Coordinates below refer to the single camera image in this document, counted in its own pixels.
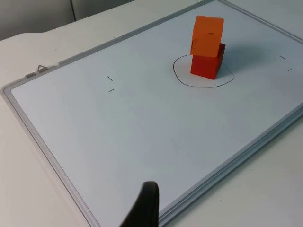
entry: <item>whiteboard frame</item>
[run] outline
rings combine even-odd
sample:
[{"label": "whiteboard frame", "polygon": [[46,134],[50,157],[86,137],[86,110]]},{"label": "whiteboard frame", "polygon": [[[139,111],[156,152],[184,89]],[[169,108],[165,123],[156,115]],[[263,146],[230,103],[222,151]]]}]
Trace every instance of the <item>whiteboard frame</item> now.
[{"label": "whiteboard frame", "polygon": [[[81,58],[84,58],[88,55],[91,55],[91,54],[98,52],[102,49],[105,49],[109,46],[112,46],[122,40],[125,40],[136,34],[139,34],[145,30],[148,30],[154,26],[157,26],[174,17],[177,17],[188,11],[191,11],[197,7],[203,6],[211,1],[213,1],[213,0],[203,0],[201,2],[198,2],[192,6],[189,6],[185,9],[182,9],[171,15],[168,15],[162,19],[159,19],[148,25],[140,27],[132,32],[129,32],[129,33],[122,35],[118,38],[115,38],[113,40],[110,40],[102,45],[99,45],[88,51],[85,51],[85,52],[75,55],[71,58],[63,60],[57,66],[54,66],[51,68],[44,68],[41,71],[28,74],[24,78],[14,81],[1,89],[1,94],[4,97],[5,101],[7,102],[9,107],[12,109],[13,113],[18,118],[19,122],[21,123],[21,125],[23,126],[25,131],[30,135],[31,139],[41,149],[42,153],[44,154],[44,156],[46,157],[48,162],[51,164],[52,168],[58,175],[58,177],[61,180],[61,182],[63,183],[64,187],[67,189],[68,193],[70,194],[70,196],[74,200],[75,204],[78,206],[79,210],[81,211],[84,218],[86,219],[86,221],[88,222],[88,224],[91,227],[100,227],[101,225],[98,223],[98,221],[96,220],[96,218],[94,217],[92,212],[89,210],[88,206],[86,205],[84,200],[81,198],[80,194],[77,192],[76,188],[73,186],[70,179],[68,178],[68,176],[66,175],[66,173],[64,172],[64,170],[62,169],[62,167],[60,166],[58,161],[55,159],[53,154],[51,153],[50,149],[47,147],[47,145],[45,144],[45,142],[43,141],[43,139],[41,138],[39,133],[36,131],[36,129],[32,125],[31,121],[28,119],[26,114],[23,112],[22,108],[20,107],[20,105],[18,104],[18,102],[16,101],[14,96],[12,95],[11,90],[22,84],[25,84],[25,83],[31,81],[33,79],[36,79],[37,77],[43,76],[46,73],[49,73],[53,70],[56,70],[67,64],[70,64],[74,61],[77,61]],[[299,38],[291,33],[288,33],[287,31],[237,7],[236,5],[229,3],[226,0],[218,0],[218,1],[257,20],[260,23],[267,25],[268,27],[288,36],[289,38],[303,44],[303,40],[301,38]],[[303,116],[303,102],[299,106],[297,106],[294,110],[292,110],[289,114],[287,114],[281,120],[279,120],[274,125],[272,125],[269,129],[267,129],[265,132],[263,132],[261,135],[259,135],[251,143],[246,145],[244,148],[242,148],[240,151],[238,151],[235,155],[233,155],[228,160],[226,160],[224,163],[222,163],[214,171],[212,171],[210,174],[208,174],[204,179],[202,179],[201,181],[196,183],[189,190],[184,192],[180,197],[176,198],[173,203],[171,203],[169,206],[167,206],[165,209],[163,209],[159,213],[159,226],[162,227],[165,224],[169,223],[176,215],[178,215],[180,212],[182,212],[184,209],[186,209],[190,204],[195,202],[198,198],[200,198],[203,194],[205,194],[208,190],[210,190],[213,186],[215,186],[218,182],[220,182],[224,177],[229,175],[235,168],[240,166],[248,158],[250,158],[256,152],[258,152],[262,147],[264,147],[266,144],[268,144],[272,139],[274,139],[282,131],[284,131],[286,128],[288,128],[292,123],[294,123],[296,120],[298,120],[301,116]]]}]

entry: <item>wooden block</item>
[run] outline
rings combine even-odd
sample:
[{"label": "wooden block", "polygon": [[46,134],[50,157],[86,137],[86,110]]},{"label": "wooden block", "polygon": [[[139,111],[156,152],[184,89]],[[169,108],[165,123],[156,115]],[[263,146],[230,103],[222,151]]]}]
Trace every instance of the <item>wooden block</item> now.
[{"label": "wooden block", "polygon": [[220,44],[217,56],[214,58],[193,55],[190,73],[209,79],[215,79],[222,64],[224,50],[225,44]]},{"label": "wooden block", "polygon": [[216,57],[222,37],[223,23],[223,18],[197,16],[190,54]]}]

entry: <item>red cube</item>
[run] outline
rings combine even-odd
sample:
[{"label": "red cube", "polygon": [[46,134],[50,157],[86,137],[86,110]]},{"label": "red cube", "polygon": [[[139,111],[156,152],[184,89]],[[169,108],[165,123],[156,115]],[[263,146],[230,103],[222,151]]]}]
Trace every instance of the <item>red cube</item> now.
[{"label": "red cube", "polygon": [[225,44],[220,43],[218,55],[214,58],[193,55],[190,73],[209,79],[215,79],[222,64],[224,50]]}]

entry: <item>whiteboard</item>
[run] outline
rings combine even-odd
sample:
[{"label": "whiteboard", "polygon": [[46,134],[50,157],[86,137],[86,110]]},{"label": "whiteboard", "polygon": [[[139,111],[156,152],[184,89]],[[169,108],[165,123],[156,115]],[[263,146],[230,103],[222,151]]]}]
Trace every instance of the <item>whiteboard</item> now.
[{"label": "whiteboard", "polygon": [[[144,181],[159,185],[164,225],[302,115],[303,45],[201,5],[4,89],[91,226],[119,226]],[[225,19],[223,86],[174,74],[197,15]]]}]

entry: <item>white table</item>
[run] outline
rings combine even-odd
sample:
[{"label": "white table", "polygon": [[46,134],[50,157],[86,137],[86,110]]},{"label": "white table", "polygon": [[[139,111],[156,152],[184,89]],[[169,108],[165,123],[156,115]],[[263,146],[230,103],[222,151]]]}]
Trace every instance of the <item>white table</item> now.
[{"label": "white table", "polygon": [[[42,34],[0,42],[0,85],[182,9],[197,0],[137,0]],[[303,38],[303,2],[232,0]],[[281,20],[281,10],[285,16]],[[300,226],[303,120],[212,189],[170,226]],[[0,98],[0,226],[88,226],[51,166]]]}]

